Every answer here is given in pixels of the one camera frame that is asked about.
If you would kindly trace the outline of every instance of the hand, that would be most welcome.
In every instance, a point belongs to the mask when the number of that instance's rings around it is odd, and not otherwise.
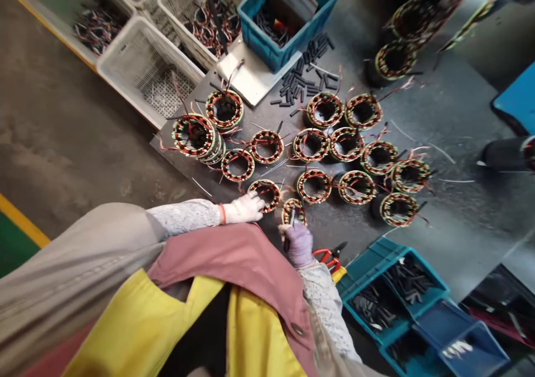
[[[314,263],[312,234],[307,227],[299,223],[296,223],[293,227],[283,224],[279,225],[279,231],[290,239],[288,259],[297,270],[307,268]]]
[[[263,217],[260,210],[265,205],[266,203],[258,197],[257,191],[247,192],[242,197],[233,200],[232,203],[223,205],[226,223],[239,224],[259,221]]]

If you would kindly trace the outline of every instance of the work table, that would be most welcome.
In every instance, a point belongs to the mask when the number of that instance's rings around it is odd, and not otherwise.
[[[355,89],[348,99],[369,92],[363,75],[364,60],[373,53],[371,41],[377,36],[376,30],[373,30],[373,36],[370,32],[359,37],[354,30],[336,27],[342,18],[346,18],[350,25],[356,19],[361,19],[355,12],[348,14],[350,2],[351,0],[340,0],[335,7],[325,30],[333,41],[335,50],[328,50],[318,61],[319,67],[332,73],[337,73],[339,64],[342,65],[343,80],[339,93],[342,100],[351,86],[355,86]],[[529,174],[501,174],[476,164],[487,143],[513,136],[510,129],[490,110],[489,103],[497,92],[476,71],[451,51],[442,54],[439,61],[434,53],[423,53],[414,70],[424,74],[415,77],[415,83],[410,89],[400,90],[381,101],[384,112],[382,122],[363,135],[378,133],[385,121],[389,121],[390,132],[384,135],[383,140],[395,144],[400,152],[418,146],[434,145],[455,162],[453,164],[434,147],[422,150],[429,154],[425,161],[431,169],[439,171],[430,180],[436,197],[428,190],[415,195],[419,203],[429,201],[421,215],[430,225],[417,217],[409,227],[392,231],[391,227],[371,217],[369,205],[345,204],[334,190],[326,203],[307,206],[306,214],[314,235],[315,249],[334,248],[343,241],[349,242],[341,254],[343,265],[378,237],[388,233],[389,239],[416,249],[450,286],[451,298],[460,301],[516,244],[530,235],[535,225],[535,208],[532,205],[535,185]],[[317,80],[314,71],[310,71],[305,78]],[[220,84],[214,69],[208,72],[187,98],[187,105],[194,99],[205,100],[213,91],[210,82]],[[406,80],[382,90],[374,90],[374,94],[382,98],[403,82]],[[281,83],[279,81],[256,108],[245,106],[241,124],[243,131],[238,132],[235,139],[250,140],[260,130],[252,123],[276,130],[280,120],[283,120],[280,135],[289,134],[285,144],[305,128],[302,113],[289,116],[297,104],[290,108],[269,104],[279,98]],[[183,109],[180,108],[177,115],[182,113]],[[159,133],[167,147],[174,145],[171,138],[172,125],[173,121],[167,122]],[[239,196],[237,184],[225,178],[219,184],[221,173],[210,172],[205,165],[176,151],[162,152],[157,138],[153,139],[151,145],[181,173],[190,179],[194,178],[212,194],[209,199],[214,203],[229,202]],[[243,146],[227,142],[227,147]],[[288,154],[291,154],[290,146],[286,147],[283,159]],[[244,188],[277,164],[257,163],[254,175],[244,183]],[[288,161],[287,164],[304,165],[298,161]],[[336,175],[340,171],[353,169],[353,166],[351,163],[332,164],[323,160],[317,168]],[[285,184],[295,186],[297,177],[303,171],[304,168],[286,167],[285,164],[265,178],[276,183],[284,180]],[[440,179],[464,182],[444,182]],[[296,195],[289,193],[285,197]],[[274,214],[266,214],[260,225],[271,242],[281,249]]]

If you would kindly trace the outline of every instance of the green floor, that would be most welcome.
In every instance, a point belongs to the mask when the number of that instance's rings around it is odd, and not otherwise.
[[[0,278],[32,257],[39,247],[3,213],[0,213]]]

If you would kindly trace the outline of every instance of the red bracelet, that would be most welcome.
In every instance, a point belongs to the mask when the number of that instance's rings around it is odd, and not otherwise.
[[[221,225],[226,225],[227,224],[227,213],[225,213],[225,207],[223,206],[222,203],[219,204],[219,208],[221,209],[221,215],[223,216],[223,222],[221,223]]]

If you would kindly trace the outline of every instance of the scissors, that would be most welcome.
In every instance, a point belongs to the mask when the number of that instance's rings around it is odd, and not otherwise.
[[[330,273],[333,274],[337,272],[340,269],[340,253],[343,250],[344,247],[346,247],[347,242],[342,242],[336,248],[334,249],[318,249],[314,251],[314,257],[323,254],[322,259],[319,261],[320,263],[325,263],[327,268],[329,269]]]

